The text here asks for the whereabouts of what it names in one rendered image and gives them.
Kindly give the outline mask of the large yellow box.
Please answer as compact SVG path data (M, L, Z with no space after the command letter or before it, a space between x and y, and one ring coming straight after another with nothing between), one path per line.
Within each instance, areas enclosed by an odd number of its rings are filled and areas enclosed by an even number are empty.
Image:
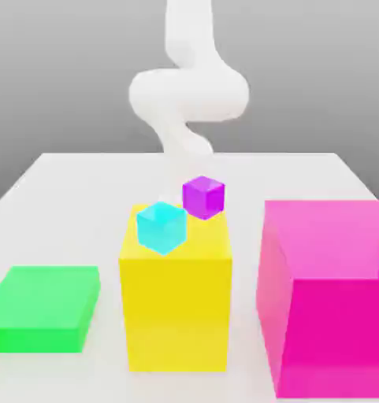
M166 256L139 244L134 205L119 256L128 368L224 372L232 248L226 215L188 217L188 239Z

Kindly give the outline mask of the small purple cube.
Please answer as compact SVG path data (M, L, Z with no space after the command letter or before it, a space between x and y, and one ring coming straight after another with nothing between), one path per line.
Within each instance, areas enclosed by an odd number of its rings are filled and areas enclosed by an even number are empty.
M182 186L183 208L192 216L208 220L225 208L225 185L206 176Z

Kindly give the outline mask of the large green box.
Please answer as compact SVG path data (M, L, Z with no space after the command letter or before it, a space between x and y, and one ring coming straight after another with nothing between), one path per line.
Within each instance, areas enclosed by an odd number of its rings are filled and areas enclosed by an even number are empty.
M101 283L96 266L13 266L0 282L0 353L80 353Z

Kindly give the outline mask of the large pink box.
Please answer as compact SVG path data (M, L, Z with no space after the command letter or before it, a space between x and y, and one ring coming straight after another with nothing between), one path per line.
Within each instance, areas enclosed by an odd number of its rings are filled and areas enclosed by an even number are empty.
M278 398L379 398L379 201L265 203L256 307Z

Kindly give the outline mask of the small cyan cube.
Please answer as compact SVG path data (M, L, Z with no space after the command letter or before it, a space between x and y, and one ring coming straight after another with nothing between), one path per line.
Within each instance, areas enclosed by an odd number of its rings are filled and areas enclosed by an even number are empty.
M140 245L166 256L186 242L187 212L159 201L136 214L137 237Z

